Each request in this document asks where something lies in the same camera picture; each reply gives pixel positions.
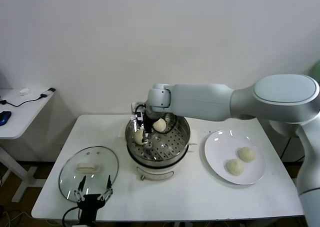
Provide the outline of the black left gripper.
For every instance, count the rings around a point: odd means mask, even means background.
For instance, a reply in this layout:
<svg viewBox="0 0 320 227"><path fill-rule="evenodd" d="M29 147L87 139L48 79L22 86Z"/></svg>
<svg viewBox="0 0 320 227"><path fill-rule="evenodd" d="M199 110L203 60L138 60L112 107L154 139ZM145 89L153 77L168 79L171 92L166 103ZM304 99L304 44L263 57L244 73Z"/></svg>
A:
<svg viewBox="0 0 320 227"><path fill-rule="evenodd" d="M80 181L74 195L77 206L81 210L78 226L95 227L96 217L99 209L104 207L104 201L108 201L113 194L111 176L108 176L106 190L101 195L99 194L83 194L87 176L84 175Z"/></svg>

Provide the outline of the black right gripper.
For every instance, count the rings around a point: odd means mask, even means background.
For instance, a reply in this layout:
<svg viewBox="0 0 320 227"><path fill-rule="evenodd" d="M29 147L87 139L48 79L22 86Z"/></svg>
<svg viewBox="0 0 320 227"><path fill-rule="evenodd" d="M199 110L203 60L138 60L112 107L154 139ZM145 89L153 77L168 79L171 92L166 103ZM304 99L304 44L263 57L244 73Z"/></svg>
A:
<svg viewBox="0 0 320 227"><path fill-rule="evenodd" d="M148 116L147 112L144 112L144 131L140 131L140 144L146 144L146 148L148 150L153 148L153 141L152 141L152 128L153 128L154 121Z"/></svg>

